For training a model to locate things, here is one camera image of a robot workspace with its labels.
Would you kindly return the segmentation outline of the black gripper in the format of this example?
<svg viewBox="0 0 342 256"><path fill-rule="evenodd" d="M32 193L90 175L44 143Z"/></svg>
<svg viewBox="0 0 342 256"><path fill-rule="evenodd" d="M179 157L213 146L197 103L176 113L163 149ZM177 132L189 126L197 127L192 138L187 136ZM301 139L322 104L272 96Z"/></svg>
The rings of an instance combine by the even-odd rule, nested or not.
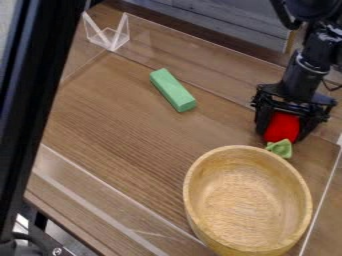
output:
<svg viewBox="0 0 342 256"><path fill-rule="evenodd" d="M251 106L255 108L255 130L259 135L264 134L272 114L279 111L300 117L296 140L301 141L319 124L328 120L336 100L315 92L308 101L300 101L285 94L279 83L260 84L256 86Z"/></svg>

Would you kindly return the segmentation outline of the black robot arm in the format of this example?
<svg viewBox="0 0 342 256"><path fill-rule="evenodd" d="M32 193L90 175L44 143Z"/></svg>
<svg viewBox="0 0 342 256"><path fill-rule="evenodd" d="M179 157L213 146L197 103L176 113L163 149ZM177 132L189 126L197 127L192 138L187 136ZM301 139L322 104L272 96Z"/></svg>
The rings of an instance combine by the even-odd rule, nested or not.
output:
<svg viewBox="0 0 342 256"><path fill-rule="evenodd" d="M330 118L336 100L318 92L332 68L342 71L342 0L269 0L283 26L308 26L303 48L283 76L260 84L251 100L255 130L267 142L303 140Z"/></svg>

